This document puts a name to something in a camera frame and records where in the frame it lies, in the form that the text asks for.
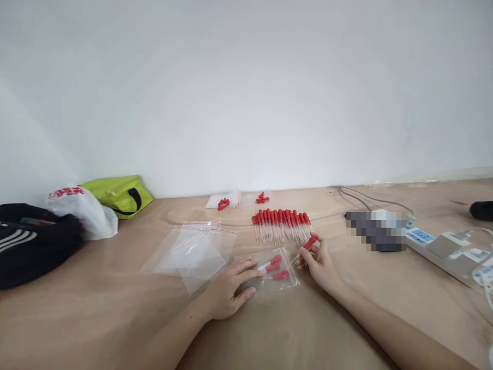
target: hand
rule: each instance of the hand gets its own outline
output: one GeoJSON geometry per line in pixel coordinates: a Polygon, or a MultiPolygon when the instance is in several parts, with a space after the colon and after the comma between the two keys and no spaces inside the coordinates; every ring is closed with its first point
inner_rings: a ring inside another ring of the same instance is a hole
{"type": "Polygon", "coordinates": [[[206,310],[210,320],[227,319],[255,295],[253,287],[245,289],[237,296],[235,291],[240,284],[262,276],[258,270],[247,270],[256,264],[257,261],[253,261],[251,257],[240,258],[209,284],[198,300],[201,301],[202,309],[206,310]]]}
{"type": "Polygon", "coordinates": [[[308,250],[301,248],[300,257],[296,261],[298,269],[309,267],[313,280],[328,294],[334,294],[346,284],[339,276],[337,268],[332,263],[325,240],[315,233],[310,233],[320,242],[320,247],[312,245],[308,250]]]}

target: finger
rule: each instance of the finger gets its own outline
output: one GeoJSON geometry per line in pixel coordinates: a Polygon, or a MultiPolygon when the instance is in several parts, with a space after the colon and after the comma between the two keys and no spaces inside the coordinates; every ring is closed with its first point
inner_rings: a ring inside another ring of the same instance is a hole
{"type": "Polygon", "coordinates": [[[303,270],[307,266],[308,266],[307,263],[305,261],[303,261],[303,263],[298,266],[298,270],[303,270]]]}
{"type": "Polygon", "coordinates": [[[320,235],[318,235],[317,233],[314,233],[314,232],[311,232],[310,233],[311,236],[315,236],[317,238],[317,240],[322,243],[324,241],[324,238],[322,238],[320,235]]]}
{"type": "Polygon", "coordinates": [[[240,275],[234,277],[234,283],[238,287],[245,281],[261,277],[263,274],[259,270],[247,270],[242,272],[240,275]]]}
{"type": "Polygon", "coordinates": [[[313,259],[313,255],[307,251],[305,248],[300,248],[299,253],[305,260],[305,262],[308,264],[310,268],[315,267],[318,265],[317,261],[313,259]]]}
{"type": "Polygon", "coordinates": [[[237,260],[234,260],[234,261],[233,261],[233,262],[232,262],[232,263],[228,266],[228,268],[233,268],[233,267],[235,267],[235,266],[238,266],[238,264],[240,264],[240,263],[242,263],[242,262],[244,262],[244,261],[249,261],[249,260],[251,260],[251,259],[252,259],[252,257],[251,257],[251,256],[248,256],[248,257],[241,257],[241,258],[239,258],[239,259],[237,259],[237,260]]]}
{"type": "Polygon", "coordinates": [[[318,253],[318,251],[319,251],[319,249],[320,249],[320,248],[319,248],[319,247],[317,247],[317,246],[316,246],[316,245],[314,245],[314,244],[312,244],[312,245],[310,246],[310,248],[308,248],[308,250],[309,250],[309,251],[312,251],[314,254],[317,254],[317,253],[318,253]]]}
{"type": "Polygon", "coordinates": [[[236,309],[240,308],[243,306],[243,304],[248,301],[251,297],[255,295],[256,289],[254,287],[250,287],[248,289],[245,289],[243,292],[241,292],[239,295],[235,297],[235,306],[236,309]]]}
{"type": "Polygon", "coordinates": [[[257,264],[257,261],[254,261],[254,260],[242,261],[239,264],[237,264],[236,266],[232,267],[230,269],[230,272],[233,275],[238,275],[238,274],[241,274],[242,272],[244,272],[246,269],[248,269],[252,266],[255,266],[256,264],[257,264]]]}

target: right hand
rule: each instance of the right hand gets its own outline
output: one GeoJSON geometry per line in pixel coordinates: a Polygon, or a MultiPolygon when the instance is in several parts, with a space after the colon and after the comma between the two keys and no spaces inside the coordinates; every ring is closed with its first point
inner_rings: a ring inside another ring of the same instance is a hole
{"type": "Polygon", "coordinates": [[[300,257],[296,261],[298,269],[308,266],[313,280],[328,294],[334,294],[343,288],[346,283],[340,278],[337,268],[332,263],[325,240],[315,233],[310,233],[320,242],[320,247],[312,245],[308,250],[300,248],[300,257]]]}

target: lime green pouch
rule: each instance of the lime green pouch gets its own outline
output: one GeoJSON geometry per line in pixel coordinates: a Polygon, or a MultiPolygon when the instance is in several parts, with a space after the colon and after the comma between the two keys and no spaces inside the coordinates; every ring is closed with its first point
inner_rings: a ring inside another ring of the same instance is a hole
{"type": "Polygon", "coordinates": [[[102,205],[113,209],[119,219],[135,216],[153,200],[138,175],[97,179],[81,186],[89,190],[102,205]]]}

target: left hand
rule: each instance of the left hand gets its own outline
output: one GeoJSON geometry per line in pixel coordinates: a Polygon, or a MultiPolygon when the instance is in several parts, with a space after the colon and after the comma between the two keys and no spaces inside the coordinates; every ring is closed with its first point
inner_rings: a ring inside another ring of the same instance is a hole
{"type": "Polygon", "coordinates": [[[258,270],[247,270],[256,264],[257,261],[253,261],[251,257],[234,261],[197,298],[210,320],[227,319],[255,295],[253,287],[245,289],[237,296],[235,296],[235,291],[240,284],[262,276],[258,270]]]}

